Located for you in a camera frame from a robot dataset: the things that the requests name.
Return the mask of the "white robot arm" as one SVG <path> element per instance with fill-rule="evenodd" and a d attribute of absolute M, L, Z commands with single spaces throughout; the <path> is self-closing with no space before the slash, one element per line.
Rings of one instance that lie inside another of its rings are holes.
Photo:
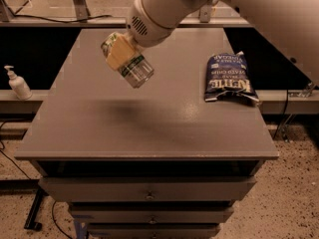
<path fill-rule="evenodd" d="M 218 0 L 236 9 L 285 58 L 319 84 L 319 0 Z M 127 32 L 107 39 L 106 62 L 113 70 L 140 49 L 163 42 L 190 13 L 208 0 L 135 0 Z"/>

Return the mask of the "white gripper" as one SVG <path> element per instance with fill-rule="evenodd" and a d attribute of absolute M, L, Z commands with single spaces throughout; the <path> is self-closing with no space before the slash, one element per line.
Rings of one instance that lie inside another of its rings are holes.
<path fill-rule="evenodd" d="M 127 17 L 127 29 L 139 46 L 148 48 L 163 42 L 181 20 L 181 0 L 135 0 Z M 115 71 L 137 51 L 124 35 L 110 35 L 106 44 L 106 62 Z"/>

